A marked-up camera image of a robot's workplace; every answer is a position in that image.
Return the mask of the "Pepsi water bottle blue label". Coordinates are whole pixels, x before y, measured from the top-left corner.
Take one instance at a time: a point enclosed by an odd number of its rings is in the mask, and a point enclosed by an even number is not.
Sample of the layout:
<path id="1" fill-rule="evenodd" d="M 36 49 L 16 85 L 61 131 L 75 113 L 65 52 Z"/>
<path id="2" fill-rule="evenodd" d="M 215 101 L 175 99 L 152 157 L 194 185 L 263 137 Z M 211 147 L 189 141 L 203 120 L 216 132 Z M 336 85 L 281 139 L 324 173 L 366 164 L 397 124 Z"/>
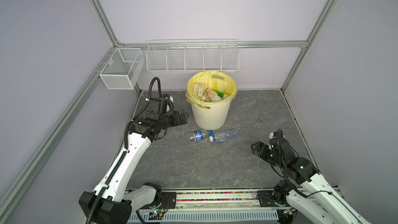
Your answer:
<path id="1" fill-rule="evenodd" d="M 214 133 L 212 130 L 201 130 L 193 132 L 189 139 L 189 141 L 195 142 L 210 142 L 213 143 L 215 141 Z"/>

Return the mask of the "white bottle red cap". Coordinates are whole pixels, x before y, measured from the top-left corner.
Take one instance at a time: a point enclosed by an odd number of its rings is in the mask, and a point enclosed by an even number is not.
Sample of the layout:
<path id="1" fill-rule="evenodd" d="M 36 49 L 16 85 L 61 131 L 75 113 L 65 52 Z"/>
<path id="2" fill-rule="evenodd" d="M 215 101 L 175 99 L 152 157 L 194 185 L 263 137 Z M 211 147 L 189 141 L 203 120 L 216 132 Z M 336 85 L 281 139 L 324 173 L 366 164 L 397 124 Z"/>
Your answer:
<path id="1" fill-rule="evenodd" d="M 210 88 L 207 88 L 206 92 L 207 92 L 207 95 L 208 95 L 208 97 L 209 97 L 211 102 L 220 102 L 220 101 L 222 101 L 222 98 L 214 90 L 212 90 Z"/>

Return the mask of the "clear crushed water bottle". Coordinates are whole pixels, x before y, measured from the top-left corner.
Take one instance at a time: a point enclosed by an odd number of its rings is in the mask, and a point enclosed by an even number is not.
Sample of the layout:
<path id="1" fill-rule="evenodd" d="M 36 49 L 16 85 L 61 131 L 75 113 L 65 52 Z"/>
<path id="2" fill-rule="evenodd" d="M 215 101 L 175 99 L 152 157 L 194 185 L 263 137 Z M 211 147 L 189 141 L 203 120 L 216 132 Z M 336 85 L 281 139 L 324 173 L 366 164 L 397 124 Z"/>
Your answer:
<path id="1" fill-rule="evenodd" d="M 239 137 L 239 129 L 229 129 L 224 131 L 209 131 L 209 140 L 211 143 L 221 143 L 229 140 L 234 140 Z"/>

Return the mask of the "clear bottle green label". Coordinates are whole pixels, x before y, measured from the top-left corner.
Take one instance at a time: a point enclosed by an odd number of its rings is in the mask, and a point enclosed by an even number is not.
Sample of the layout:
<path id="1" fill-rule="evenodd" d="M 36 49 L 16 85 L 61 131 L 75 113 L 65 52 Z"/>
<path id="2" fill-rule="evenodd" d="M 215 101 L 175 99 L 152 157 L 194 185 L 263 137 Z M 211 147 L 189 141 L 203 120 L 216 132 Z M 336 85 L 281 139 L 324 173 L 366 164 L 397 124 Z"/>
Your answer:
<path id="1" fill-rule="evenodd" d="M 203 97 L 203 92 L 206 89 L 206 85 L 202 82 L 195 82 L 193 87 L 193 95 L 201 99 Z"/>

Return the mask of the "green soda bottle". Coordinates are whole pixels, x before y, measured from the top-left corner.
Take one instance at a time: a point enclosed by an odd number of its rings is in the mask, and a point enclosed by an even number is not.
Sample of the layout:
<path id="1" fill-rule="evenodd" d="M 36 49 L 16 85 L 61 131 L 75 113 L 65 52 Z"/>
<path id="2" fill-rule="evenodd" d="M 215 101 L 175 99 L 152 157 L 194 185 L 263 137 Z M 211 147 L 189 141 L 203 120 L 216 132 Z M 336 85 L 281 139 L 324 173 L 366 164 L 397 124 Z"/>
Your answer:
<path id="1" fill-rule="evenodd" d="M 217 91 L 216 93 L 218 94 L 219 97 L 223 98 L 223 96 L 224 96 L 223 92 Z"/>

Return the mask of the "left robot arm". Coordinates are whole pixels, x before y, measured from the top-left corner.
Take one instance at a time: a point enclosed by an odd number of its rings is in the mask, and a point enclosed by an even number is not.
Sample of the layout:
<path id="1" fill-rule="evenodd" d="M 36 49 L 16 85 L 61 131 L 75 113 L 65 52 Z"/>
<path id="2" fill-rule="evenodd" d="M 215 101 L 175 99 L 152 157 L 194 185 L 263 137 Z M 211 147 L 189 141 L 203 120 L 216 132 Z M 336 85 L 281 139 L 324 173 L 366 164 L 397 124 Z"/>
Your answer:
<path id="1" fill-rule="evenodd" d="M 163 115 L 147 112 L 144 118 L 130 120 L 124 133 L 124 147 L 106 175 L 91 192 L 79 198 L 88 224 L 125 224 L 131 214 L 144 206 L 162 204 L 162 188 L 145 183 L 126 200 L 124 194 L 141 157 L 161 131 L 187 124 L 185 110 L 169 111 Z"/>

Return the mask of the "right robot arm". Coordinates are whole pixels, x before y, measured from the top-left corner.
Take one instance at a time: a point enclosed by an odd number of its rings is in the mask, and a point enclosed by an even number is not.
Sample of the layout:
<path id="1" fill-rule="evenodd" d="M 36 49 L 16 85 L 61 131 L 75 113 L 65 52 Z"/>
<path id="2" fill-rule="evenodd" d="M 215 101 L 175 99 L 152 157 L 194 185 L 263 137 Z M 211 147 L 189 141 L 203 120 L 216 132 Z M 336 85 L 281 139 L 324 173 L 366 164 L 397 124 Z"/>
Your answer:
<path id="1" fill-rule="evenodd" d="M 297 212 L 314 224 L 368 223 L 310 160 L 296 154 L 280 131 L 271 133 L 269 144 L 253 143 L 251 151 L 272 169 L 280 168 L 279 175 L 283 180 L 274 186 L 273 192 L 259 191 L 257 194 L 260 203 L 273 202 L 280 207 L 289 207 L 287 211 L 279 211 L 279 223 L 293 223 Z"/>

